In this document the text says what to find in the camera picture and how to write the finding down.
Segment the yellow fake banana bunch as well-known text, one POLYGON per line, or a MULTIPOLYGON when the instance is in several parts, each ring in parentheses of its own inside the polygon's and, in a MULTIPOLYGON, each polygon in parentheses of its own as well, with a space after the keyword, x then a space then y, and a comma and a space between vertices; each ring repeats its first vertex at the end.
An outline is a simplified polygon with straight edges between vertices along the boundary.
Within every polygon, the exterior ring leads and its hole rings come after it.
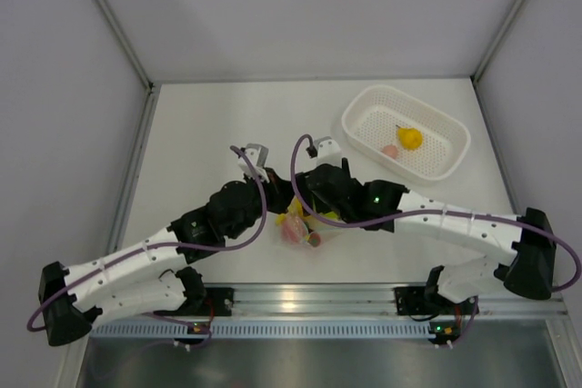
MULTIPOLYGON (((303 205, 299 202, 299 200, 296 197, 294 197, 292 199, 290 205, 287 207, 286 214, 297 215, 297 216, 300 216, 302 218, 308 217, 308 213, 305 211, 303 205)), ((329 220, 335 220, 335 221, 339 220, 339 216, 334 212, 328 212, 328 213, 317 212, 317 214, 321 215, 329 220)))

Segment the clear zip top bag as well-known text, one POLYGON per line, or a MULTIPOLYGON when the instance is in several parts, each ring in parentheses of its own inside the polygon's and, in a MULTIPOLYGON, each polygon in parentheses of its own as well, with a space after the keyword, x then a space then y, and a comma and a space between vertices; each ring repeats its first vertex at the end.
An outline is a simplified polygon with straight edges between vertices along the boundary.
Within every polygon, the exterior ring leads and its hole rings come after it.
POLYGON ((318 248, 343 232, 342 228, 322 223, 308 214, 296 197, 276 217, 275 224, 284 243, 309 248, 318 248))

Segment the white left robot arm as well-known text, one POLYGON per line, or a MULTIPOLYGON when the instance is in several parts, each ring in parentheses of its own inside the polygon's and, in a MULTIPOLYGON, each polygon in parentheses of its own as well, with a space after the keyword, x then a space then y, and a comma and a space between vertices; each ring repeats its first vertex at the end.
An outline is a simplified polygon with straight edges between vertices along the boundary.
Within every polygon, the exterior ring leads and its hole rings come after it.
POLYGON ((206 302, 194 263, 250 245, 269 214, 281 214, 294 196, 272 171, 225 184, 208 202, 144 241, 85 264, 46 265, 41 272, 31 332, 52 347, 73 343, 96 327, 142 313, 199 313, 206 302))

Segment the pink fake peach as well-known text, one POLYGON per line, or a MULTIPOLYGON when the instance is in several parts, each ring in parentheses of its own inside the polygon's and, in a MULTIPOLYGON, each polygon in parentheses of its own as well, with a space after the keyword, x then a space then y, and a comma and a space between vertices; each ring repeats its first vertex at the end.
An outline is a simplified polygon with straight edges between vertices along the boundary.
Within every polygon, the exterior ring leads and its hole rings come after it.
POLYGON ((288 243, 299 244, 306 236, 305 224, 300 218, 286 217, 281 222, 280 227, 282 238, 288 243))

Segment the small pink fake fruit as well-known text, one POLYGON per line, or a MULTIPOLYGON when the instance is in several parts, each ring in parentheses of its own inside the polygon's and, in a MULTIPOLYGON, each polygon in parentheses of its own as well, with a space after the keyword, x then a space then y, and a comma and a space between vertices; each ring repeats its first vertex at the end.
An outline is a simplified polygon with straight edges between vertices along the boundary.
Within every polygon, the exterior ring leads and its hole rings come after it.
POLYGON ((382 154, 390 159, 396 160, 399 156, 399 149, 394 144, 388 144, 382 149, 382 154))

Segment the yellow fake pear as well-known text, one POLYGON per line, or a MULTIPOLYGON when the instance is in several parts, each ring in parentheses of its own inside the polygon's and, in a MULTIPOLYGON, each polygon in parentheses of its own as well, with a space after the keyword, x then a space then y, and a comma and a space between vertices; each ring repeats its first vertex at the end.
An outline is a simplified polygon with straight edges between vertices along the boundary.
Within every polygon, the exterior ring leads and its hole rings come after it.
POLYGON ((417 150, 424 142, 422 133, 416 128, 396 127, 396 136, 401 146, 406 150, 417 150))

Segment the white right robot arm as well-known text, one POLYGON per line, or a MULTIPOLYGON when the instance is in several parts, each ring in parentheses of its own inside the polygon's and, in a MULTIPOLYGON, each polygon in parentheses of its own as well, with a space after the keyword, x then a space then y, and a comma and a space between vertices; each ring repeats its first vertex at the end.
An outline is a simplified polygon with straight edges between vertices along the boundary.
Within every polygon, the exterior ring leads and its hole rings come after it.
POLYGON ((295 177, 311 208, 335 213, 345 224, 368 231, 418 234, 478 253, 458 265, 438 265, 426 280, 428 308, 446 312, 456 303, 500 289, 530 300, 553 293, 556 245, 547 215, 476 214, 424 197, 385 180, 360 183, 347 164, 321 164, 295 177))

